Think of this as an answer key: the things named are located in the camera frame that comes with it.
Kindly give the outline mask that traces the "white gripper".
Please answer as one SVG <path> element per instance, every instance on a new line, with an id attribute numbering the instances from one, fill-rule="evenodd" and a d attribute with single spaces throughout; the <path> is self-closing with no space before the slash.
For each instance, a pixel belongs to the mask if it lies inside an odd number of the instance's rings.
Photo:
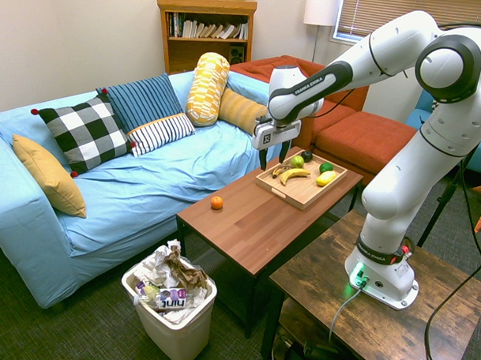
<path id="1" fill-rule="evenodd" d="M 252 134 L 252 145 L 259 150 L 260 168 L 263 171 L 267 167 L 267 148 L 281 144 L 279 162 L 283 163 L 287 158 L 292 140 L 300 134 L 301 125 L 301 120 L 298 119 L 284 126 L 278 126 L 274 118 L 261 117 L 256 122 L 254 133 Z"/>

